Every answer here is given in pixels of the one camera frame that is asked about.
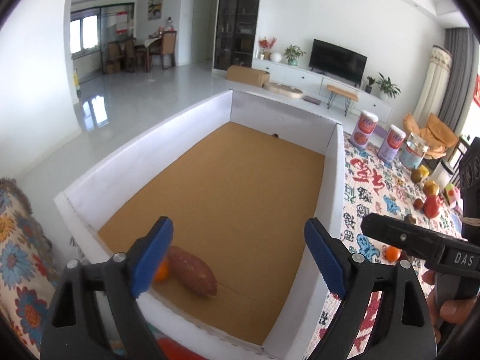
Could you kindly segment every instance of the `floral blanket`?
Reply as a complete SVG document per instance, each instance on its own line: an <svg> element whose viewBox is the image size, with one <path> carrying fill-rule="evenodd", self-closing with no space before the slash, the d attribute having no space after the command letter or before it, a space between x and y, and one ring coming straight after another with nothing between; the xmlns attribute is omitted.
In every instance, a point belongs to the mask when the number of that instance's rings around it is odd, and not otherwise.
<svg viewBox="0 0 480 360"><path fill-rule="evenodd" d="M384 163L377 157L378 147L368 144L365 150L357 149L350 141L349 135L344 135L345 145L345 191L343 222L340 239L351 253L361 253L371 262L385 263L385 250L388 245L370 239L362 234L360 223L364 216L371 212L389 215L403 219L412 214L417 219L417 225L430 228L453 237L461 237L461 222L453 210L443 206L441 213L435 219L413 209L416 198L425 200L422 186L413 183L408 171L397 159L392 164ZM426 269L423 261L414 259L413 268L417 275L422 275ZM430 292L430 286L421 281L425 295ZM380 303L380 294L372 293L365 319L358 336L350 351L349 357L364 351L368 337L375 322L375 316ZM308 346L305 359L313 351L325 334L330 321L340 305L336 295L329 294L318 321L314 336Z"/></svg>
<svg viewBox="0 0 480 360"><path fill-rule="evenodd" d="M51 244L14 180L0 179L0 314L36 356L58 274Z"/></svg>

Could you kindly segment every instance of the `potted plant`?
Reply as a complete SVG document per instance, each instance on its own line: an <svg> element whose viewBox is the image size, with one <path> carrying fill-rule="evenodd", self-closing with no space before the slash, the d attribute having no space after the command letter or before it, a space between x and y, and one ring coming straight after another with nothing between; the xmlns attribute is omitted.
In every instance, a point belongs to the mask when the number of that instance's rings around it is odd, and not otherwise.
<svg viewBox="0 0 480 360"><path fill-rule="evenodd" d="M385 78L382 73L378 73L380 79L377 81L377 84L380 86L380 99L381 100L390 100L392 97L395 99L400 95L400 88L393 84L390 80L390 77Z"/></svg>
<svg viewBox="0 0 480 360"><path fill-rule="evenodd" d="M365 92L371 93L371 86L375 84L375 79L371 76L368 76L367 80L368 80L368 85L365 87Z"/></svg>
<svg viewBox="0 0 480 360"><path fill-rule="evenodd" d="M300 47L290 45L285 50L285 58L289 60L289 65L297 66L297 58L306 54L303 52Z"/></svg>
<svg viewBox="0 0 480 360"><path fill-rule="evenodd" d="M267 38L263 38L263 39L258 41L258 44L262 48L262 52L261 52L260 55L263 54L264 59L267 59L267 60L270 59L270 54L272 52L272 47L275 45L276 42L277 42L277 38L275 38L275 37L272 38L272 40L270 42L268 42Z"/></svg>

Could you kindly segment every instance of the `gray curtain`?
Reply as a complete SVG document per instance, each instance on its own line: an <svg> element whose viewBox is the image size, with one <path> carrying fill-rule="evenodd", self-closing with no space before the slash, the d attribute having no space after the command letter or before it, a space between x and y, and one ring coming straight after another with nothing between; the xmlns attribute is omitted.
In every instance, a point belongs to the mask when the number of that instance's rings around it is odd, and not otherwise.
<svg viewBox="0 0 480 360"><path fill-rule="evenodd" d="M453 64L438 117L456 131L463 111L470 108L473 100L479 68L479 42L470 28L449 28L445 33L445 48L452 54Z"/></svg>

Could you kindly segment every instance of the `door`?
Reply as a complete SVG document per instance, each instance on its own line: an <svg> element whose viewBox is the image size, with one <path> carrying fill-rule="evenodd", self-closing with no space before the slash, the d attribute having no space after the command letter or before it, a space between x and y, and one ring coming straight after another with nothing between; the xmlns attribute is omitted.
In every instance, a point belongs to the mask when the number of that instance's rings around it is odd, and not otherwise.
<svg viewBox="0 0 480 360"><path fill-rule="evenodd" d="M193 21L191 24L191 62L207 59L208 18L210 0L193 0Z"/></svg>

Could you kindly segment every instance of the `finger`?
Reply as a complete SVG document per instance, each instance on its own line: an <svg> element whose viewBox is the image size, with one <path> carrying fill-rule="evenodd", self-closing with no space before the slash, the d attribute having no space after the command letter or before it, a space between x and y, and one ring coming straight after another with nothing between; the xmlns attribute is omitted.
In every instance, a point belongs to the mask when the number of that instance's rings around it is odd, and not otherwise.
<svg viewBox="0 0 480 360"><path fill-rule="evenodd" d="M438 319L438 309L435 305L435 288L430 291L427 297L428 310L430 312L430 319L433 326L437 323Z"/></svg>
<svg viewBox="0 0 480 360"><path fill-rule="evenodd" d="M440 309L440 316L447 322L461 325L469 316L475 302L476 299L447 300Z"/></svg>
<svg viewBox="0 0 480 360"><path fill-rule="evenodd" d="M435 272L434 271L427 271L422 275L422 280L427 284L433 286L435 284Z"/></svg>

